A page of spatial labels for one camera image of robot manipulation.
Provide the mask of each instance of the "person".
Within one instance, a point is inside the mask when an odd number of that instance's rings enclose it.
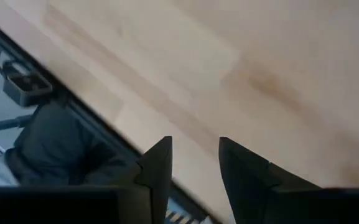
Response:
[[[0,156],[0,187],[107,185],[127,166],[123,157],[51,101],[39,106],[15,147]]]

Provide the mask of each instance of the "wooden floor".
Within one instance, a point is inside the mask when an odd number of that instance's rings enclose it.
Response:
[[[0,28],[222,221],[218,138],[359,187],[359,1],[0,0]]]

